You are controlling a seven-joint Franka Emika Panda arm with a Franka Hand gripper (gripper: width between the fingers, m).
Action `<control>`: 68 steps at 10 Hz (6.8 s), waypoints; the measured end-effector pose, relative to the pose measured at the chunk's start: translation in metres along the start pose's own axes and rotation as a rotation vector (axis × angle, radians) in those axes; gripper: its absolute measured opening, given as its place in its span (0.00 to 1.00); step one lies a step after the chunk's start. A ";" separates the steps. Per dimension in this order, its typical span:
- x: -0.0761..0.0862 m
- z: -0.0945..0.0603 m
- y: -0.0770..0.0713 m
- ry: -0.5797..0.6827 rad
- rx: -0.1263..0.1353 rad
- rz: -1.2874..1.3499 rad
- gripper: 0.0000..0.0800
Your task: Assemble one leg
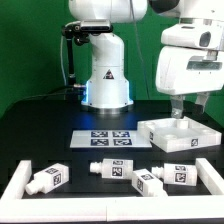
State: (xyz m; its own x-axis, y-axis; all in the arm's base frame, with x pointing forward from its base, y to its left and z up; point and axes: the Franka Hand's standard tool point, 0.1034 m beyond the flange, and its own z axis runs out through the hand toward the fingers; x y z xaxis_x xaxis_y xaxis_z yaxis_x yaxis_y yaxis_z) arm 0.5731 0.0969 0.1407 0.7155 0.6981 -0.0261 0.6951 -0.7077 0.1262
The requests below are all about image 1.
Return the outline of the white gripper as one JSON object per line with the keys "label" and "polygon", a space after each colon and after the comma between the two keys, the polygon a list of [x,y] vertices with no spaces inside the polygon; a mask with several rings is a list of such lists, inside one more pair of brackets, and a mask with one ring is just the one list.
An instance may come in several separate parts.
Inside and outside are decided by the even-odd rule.
{"label": "white gripper", "polygon": [[216,60],[206,58],[207,51],[165,46],[162,48],[156,72],[156,88],[171,96],[171,117],[180,119],[185,94],[198,93],[194,111],[203,114],[211,91],[224,86],[224,52]]}

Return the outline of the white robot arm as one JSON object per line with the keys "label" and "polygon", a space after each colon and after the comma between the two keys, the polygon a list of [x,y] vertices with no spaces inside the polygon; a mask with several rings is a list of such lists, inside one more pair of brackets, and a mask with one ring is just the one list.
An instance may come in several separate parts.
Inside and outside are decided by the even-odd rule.
{"label": "white robot arm", "polygon": [[112,25],[136,22],[148,9],[179,20],[161,35],[157,90],[171,97],[174,118],[182,116],[184,96],[191,93],[202,113],[209,94],[224,86],[224,0],[69,0],[75,41],[92,44],[92,75],[82,105],[102,113],[133,105],[124,43]]}

